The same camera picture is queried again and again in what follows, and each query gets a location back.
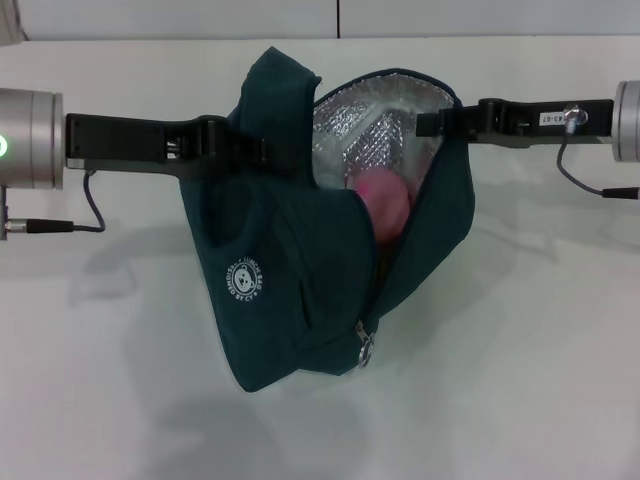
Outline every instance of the label sticker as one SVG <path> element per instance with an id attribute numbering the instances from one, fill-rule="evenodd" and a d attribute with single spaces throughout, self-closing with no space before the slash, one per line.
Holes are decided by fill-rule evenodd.
<path id="1" fill-rule="evenodd" d="M 545 112 L 540 114 L 541 127 L 557 127 L 564 124 L 564 112 Z"/>

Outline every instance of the green indicator light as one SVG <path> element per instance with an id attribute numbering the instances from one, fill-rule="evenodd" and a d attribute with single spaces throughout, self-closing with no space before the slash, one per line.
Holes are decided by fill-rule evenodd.
<path id="1" fill-rule="evenodd" d="M 7 139 L 0 135 L 0 157 L 4 157 L 4 154 L 9 150 L 9 144 Z"/>

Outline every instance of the white wall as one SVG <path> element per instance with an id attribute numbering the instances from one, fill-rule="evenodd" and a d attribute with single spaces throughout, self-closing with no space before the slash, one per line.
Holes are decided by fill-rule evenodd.
<path id="1" fill-rule="evenodd" d="M 638 0 L 341 0 L 343 37 L 640 33 Z"/>
<path id="2" fill-rule="evenodd" d="M 32 40 L 335 38 L 335 0 L 20 0 Z"/>

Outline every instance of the white logo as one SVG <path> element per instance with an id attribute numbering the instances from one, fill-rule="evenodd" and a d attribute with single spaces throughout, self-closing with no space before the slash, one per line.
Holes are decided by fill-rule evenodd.
<path id="1" fill-rule="evenodd" d="M 244 257 L 227 269 L 227 288 L 240 302 L 250 302 L 262 290 L 262 270 L 255 260 Z"/>

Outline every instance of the white table surface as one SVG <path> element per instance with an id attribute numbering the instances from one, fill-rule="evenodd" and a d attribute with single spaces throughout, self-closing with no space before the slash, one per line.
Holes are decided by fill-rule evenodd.
<path id="1" fill-rule="evenodd" d="M 276 45 L 324 77 L 387 67 L 471 104 L 611 98 L 640 38 L 32 43 L 3 87 L 67 112 L 225 114 Z M 243 393 L 223 355 L 176 181 L 101 173 L 103 235 L 0 245 L 2 480 L 640 477 L 640 206 L 555 169 L 555 147 L 471 148 L 468 239 L 381 322 L 370 366 Z M 607 146 L 571 147 L 595 186 L 640 185 Z M 81 176 L 11 191 L 15 216 L 93 221 Z"/>

